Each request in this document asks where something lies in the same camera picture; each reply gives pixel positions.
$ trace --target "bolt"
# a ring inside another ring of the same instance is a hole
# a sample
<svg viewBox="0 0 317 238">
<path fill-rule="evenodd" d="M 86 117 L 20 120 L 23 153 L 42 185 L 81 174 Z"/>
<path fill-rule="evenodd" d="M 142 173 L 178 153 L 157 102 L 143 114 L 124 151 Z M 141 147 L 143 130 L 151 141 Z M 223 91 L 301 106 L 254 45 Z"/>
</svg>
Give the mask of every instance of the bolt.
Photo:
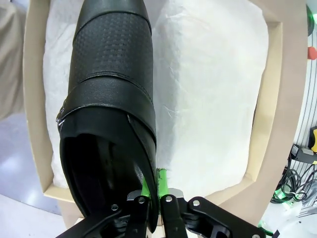
<svg viewBox="0 0 317 238">
<path fill-rule="evenodd" d="M 118 207 L 117 204 L 113 204 L 113 205 L 111 206 L 111 210 L 112 210 L 112 211 L 116 211 L 116 210 L 118 210 L 118 209 L 119 209 L 119 207 Z"/>
<path fill-rule="evenodd" d="M 200 205 L 200 202 L 199 202 L 198 200 L 195 200 L 195 201 L 193 201 L 193 205 L 194 205 L 195 207 L 197 207 L 197 206 Z"/>
<path fill-rule="evenodd" d="M 172 200 L 173 200 L 173 198 L 172 198 L 171 196 L 167 196 L 167 197 L 166 197 L 166 201 L 167 201 L 167 202 L 171 202 Z"/>
<path fill-rule="evenodd" d="M 143 197 L 140 197 L 140 198 L 138 199 L 138 202 L 139 202 L 140 204 L 143 204 L 143 203 L 145 203 L 145 199 L 144 199 Z"/>
</svg>

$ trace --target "white floor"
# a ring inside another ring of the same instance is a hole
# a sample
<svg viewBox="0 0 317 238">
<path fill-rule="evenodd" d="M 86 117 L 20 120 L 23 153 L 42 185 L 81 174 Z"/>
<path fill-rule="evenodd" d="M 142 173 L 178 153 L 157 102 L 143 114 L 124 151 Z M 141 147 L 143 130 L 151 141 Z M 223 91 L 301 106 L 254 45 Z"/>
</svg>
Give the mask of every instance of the white floor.
<svg viewBox="0 0 317 238">
<path fill-rule="evenodd" d="M 0 195 L 1 238 L 54 238 L 65 231 L 62 216 Z"/>
</svg>

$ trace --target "cardboard box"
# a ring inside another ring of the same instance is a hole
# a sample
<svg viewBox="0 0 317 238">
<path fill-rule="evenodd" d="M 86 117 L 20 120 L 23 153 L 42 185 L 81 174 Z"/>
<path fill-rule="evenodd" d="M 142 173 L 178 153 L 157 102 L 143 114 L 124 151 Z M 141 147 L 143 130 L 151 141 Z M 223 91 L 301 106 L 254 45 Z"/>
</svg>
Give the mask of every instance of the cardboard box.
<svg viewBox="0 0 317 238">
<path fill-rule="evenodd" d="M 257 224 L 280 179 L 298 122 L 307 66 L 307 18 L 304 0 L 252 2 L 264 12 L 269 51 L 251 135 L 247 171 L 240 184 L 207 198 L 238 217 Z M 49 7 L 50 0 L 30 0 L 23 59 L 25 110 L 34 162 L 44 194 L 73 202 L 69 189 L 53 185 L 51 169 L 53 151 L 46 124 L 43 86 Z"/>
</svg>

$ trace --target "yellow and black tool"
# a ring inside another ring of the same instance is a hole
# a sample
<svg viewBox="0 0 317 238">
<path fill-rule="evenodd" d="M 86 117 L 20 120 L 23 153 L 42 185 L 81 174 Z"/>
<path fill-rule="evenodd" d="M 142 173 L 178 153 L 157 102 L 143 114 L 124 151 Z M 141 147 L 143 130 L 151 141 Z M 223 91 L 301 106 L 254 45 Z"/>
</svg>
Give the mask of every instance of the yellow and black tool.
<svg viewBox="0 0 317 238">
<path fill-rule="evenodd" d="M 312 127 L 310 130 L 308 147 L 317 153 L 317 126 Z"/>
</svg>

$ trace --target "gray floor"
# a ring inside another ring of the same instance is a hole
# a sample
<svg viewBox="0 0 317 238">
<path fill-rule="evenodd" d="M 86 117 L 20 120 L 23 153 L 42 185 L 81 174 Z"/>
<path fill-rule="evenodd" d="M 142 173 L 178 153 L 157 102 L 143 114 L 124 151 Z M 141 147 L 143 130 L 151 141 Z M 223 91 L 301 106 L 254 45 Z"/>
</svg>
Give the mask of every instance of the gray floor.
<svg viewBox="0 0 317 238">
<path fill-rule="evenodd" d="M 24 114 L 0 122 L 0 194 L 60 214 L 57 201 L 43 196 Z"/>
</svg>

